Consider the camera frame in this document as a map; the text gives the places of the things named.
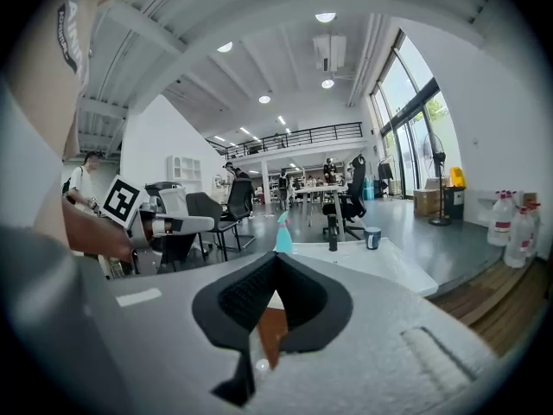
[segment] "cup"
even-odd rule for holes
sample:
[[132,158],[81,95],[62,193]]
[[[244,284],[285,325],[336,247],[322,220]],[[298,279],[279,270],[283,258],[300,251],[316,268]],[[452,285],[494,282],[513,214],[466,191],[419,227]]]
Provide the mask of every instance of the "cup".
[[365,235],[366,248],[372,251],[378,249],[378,244],[380,243],[380,237],[382,236],[382,231],[379,227],[366,227],[363,231]]

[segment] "fan base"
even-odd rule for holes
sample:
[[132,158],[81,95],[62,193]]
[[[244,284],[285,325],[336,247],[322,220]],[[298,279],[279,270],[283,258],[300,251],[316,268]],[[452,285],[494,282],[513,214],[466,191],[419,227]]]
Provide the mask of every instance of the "fan base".
[[431,218],[429,223],[434,226],[449,226],[451,220],[449,218]]

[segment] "black railing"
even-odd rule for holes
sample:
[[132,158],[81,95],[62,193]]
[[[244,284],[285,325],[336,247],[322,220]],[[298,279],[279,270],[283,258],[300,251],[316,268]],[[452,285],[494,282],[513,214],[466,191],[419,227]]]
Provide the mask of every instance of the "black railing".
[[230,160],[239,156],[250,156],[261,152],[302,146],[304,144],[317,144],[361,137],[363,137],[363,132],[361,130],[361,123],[358,122],[321,126],[318,128],[305,129],[303,131],[295,131],[290,134],[275,134],[271,137],[251,140],[228,148],[209,140],[207,140],[207,142],[210,143],[221,156]]

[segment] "red label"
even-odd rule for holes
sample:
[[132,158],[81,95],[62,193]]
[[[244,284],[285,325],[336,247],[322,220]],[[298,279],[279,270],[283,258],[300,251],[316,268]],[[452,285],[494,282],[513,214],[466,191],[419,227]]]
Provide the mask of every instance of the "red label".
[[496,221],[495,222],[495,232],[509,232],[511,229],[510,221]]

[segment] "yellow container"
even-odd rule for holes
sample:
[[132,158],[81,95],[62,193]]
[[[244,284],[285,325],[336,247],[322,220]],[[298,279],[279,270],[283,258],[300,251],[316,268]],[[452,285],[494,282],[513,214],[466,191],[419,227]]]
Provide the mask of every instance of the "yellow container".
[[451,168],[449,170],[449,176],[451,177],[451,185],[455,188],[466,188],[465,176],[463,175],[463,169]]

